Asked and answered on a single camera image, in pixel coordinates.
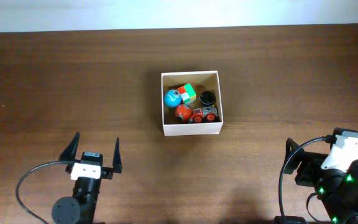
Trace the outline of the black round cap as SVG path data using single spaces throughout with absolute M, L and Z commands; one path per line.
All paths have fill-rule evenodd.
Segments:
M 200 94 L 200 103 L 203 106 L 213 106 L 216 102 L 216 97 L 213 91 L 204 91 Z

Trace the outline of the blue eyeball ball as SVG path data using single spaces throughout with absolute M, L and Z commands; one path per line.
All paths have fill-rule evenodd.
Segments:
M 175 108 L 181 103 L 181 94 L 177 90 L 168 90 L 163 96 L 163 102 L 169 108 Z

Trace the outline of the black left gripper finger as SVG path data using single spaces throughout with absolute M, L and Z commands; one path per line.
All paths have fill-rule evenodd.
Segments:
M 76 134 L 74 135 L 73 139 L 69 143 L 69 145 L 67 145 L 67 147 L 60 154 L 60 157 L 59 157 L 60 161 L 72 162 L 75 160 L 79 140 L 80 140 L 80 133 L 77 131 Z
M 120 154 L 119 146 L 120 146 L 119 138 L 117 138 L 115 148 L 114 148 L 112 168 L 113 168 L 114 173 L 121 174 L 122 173 L 122 161 L 121 161 L 121 154 Z

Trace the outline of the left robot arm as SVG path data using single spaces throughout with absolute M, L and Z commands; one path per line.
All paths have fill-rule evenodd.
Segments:
M 101 181 L 111 180 L 114 173 L 122 172 L 119 139 L 116 139 L 111 167 L 103 166 L 103 155 L 95 152 L 82 153 L 76 159 L 80 134 L 76 133 L 60 154 L 59 161 L 67 162 L 66 172 L 75 181 L 73 194 L 58 199 L 52 207 L 55 223 L 93 223 Z

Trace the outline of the red grey toy truck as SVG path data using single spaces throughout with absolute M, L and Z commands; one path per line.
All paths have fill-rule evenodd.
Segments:
M 219 121 L 219 113 L 214 105 L 194 109 L 188 120 L 189 123 L 213 123 L 216 121 Z

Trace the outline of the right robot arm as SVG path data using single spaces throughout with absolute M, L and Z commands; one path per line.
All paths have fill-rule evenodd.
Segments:
M 297 185 L 314 188 L 310 197 L 322 202 L 331 223 L 358 223 L 358 133 L 321 136 L 303 144 L 287 139 L 279 182 L 293 172 Z

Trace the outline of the orange eyeball ball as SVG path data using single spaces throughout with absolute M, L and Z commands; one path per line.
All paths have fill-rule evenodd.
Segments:
M 181 121 L 182 123 L 188 122 L 189 118 L 192 115 L 192 109 L 185 105 L 180 104 L 175 108 L 175 117 L 177 120 Z

